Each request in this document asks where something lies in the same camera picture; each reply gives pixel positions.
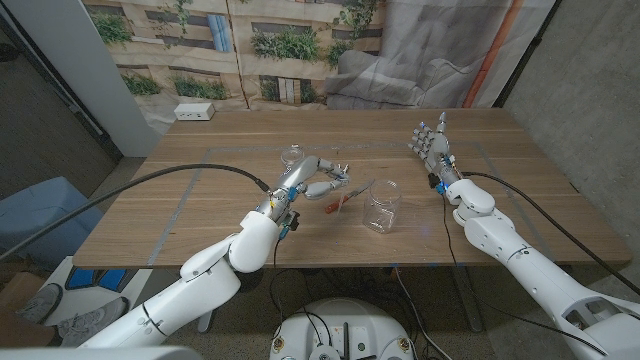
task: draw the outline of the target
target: gray wall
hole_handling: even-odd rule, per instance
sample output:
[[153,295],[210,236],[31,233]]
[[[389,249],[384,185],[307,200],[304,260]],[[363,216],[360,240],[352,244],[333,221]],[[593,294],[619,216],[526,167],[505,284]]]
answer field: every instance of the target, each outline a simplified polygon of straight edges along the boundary
[[40,50],[125,156],[149,155],[147,125],[80,0],[4,0]]
[[[629,245],[635,259],[621,272],[640,284],[640,5],[564,0],[504,107]],[[485,272],[481,286],[504,281],[503,304],[551,325],[510,276]],[[572,275],[640,302],[595,266]],[[571,358],[560,336],[527,324],[502,318],[489,335],[500,358]]]

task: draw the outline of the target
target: clear glass cup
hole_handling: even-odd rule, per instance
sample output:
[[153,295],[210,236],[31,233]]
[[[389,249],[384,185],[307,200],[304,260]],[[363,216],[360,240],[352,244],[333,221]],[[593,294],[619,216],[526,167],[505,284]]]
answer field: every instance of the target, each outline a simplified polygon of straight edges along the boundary
[[369,196],[364,200],[362,223],[382,234],[390,232],[398,217],[401,202],[402,193],[398,184],[391,180],[376,180],[369,187]]
[[304,151],[298,145],[291,145],[290,148],[283,150],[280,154],[280,160],[287,170],[304,158]]

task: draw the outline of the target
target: wooden table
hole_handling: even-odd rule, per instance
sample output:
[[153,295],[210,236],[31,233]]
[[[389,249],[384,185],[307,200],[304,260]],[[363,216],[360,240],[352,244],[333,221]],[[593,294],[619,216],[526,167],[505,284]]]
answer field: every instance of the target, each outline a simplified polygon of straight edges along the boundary
[[[291,111],[216,113],[208,122],[176,122],[136,177],[186,163],[218,163],[247,170],[269,184],[283,171],[280,153],[300,144],[306,154],[349,164],[348,191],[369,179],[391,179],[403,199],[394,230],[378,234],[362,225],[366,194],[338,215],[323,209],[339,197],[300,197],[300,227],[280,244],[279,267],[452,265],[443,225],[443,201],[429,189],[423,162],[406,147],[421,121],[435,127],[441,110]],[[502,109],[447,110],[446,134],[461,171],[492,173],[522,189],[578,239],[610,263],[631,253]],[[326,179],[317,175],[318,181]],[[518,232],[560,264],[590,263],[578,247],[517,195],[484,178],[473,180],[495,198]],[[230,172],[189,170],[122,193],[74,256],[84,268],[179,267],[191,255],[233,232],[263,194]],[[447,223],[460,263],[498,265],[471,246],[451,216]],[[270,256],[265,266],[271,266]]]

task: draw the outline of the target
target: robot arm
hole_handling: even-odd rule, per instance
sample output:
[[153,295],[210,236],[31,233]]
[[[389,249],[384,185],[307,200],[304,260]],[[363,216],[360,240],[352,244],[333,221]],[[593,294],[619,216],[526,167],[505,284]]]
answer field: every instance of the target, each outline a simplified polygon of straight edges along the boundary
[[[315,200],[349,183],[347,167],[309,156],[280,176],[265,200],[240,223],[242,231],[193,255],[180,279],[81,345],[82,348],[161,344],[169,335],[231,299],[240,288],[234,271],[260,269],[273,243],[297,227],[291,203],[298,194]],[[333,180],[305,184],[318,171]]]
[[[607,355],[640,350],[640,305],[580,285],[518,235],[513,222],[495,208],[494,198],[456,169],[444,136],[445,126],[445,113],[435,134],[421,124],[421,130],[414,130],[416,136],[409,148],[425,161],[432,188],[458,205],[453,217],[464,227],[467,240],[504,265],[558,329]],[[578,358],[603,358],[585,343],[564,338]]]

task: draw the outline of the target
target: orange object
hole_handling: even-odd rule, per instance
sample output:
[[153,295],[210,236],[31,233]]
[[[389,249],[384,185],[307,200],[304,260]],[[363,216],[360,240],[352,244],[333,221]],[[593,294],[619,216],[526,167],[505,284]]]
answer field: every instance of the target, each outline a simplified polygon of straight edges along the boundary
[[[342,198],[342,203],[346,203],[347,200],[349,200],[350,197],[349,195],[345,195],[344,198]],[[327,206],[326,208],[324,208],[324,212],[326,212],[327,214],[331,214],[332,212],[334,212],[338,207],[340,206],[340,200],[334,202],[333,204]]]
[[520,8],[522,8],[523,3],[524,0],[513,0],[513,3],[511,3],[511,7],[509,7],[509,10],[507,11],[504,20],[502,21],[502,25],[500,25],[500,29],[498,29],[498,33],[493,39],[491,48],[489,49],[487,56],[484,57],[480,71],[478,71],[478,75],[476,75],[476,78],[473,80],[473,84],[471,84],[467,97],[464,99],[464,103],[462,103],[463,108],[470,108],[471,105],[473,105],[473,100],[475,100],[484,79],[489,73],[489,69],[491,69],[491,65],[493,65],[494,60],[498,56],[498,52],[500,51],[502,44],[504,44],[507,35],[509,35],[511,26],[516,21],[516,17],[518,16],[518,12],[520,12]]

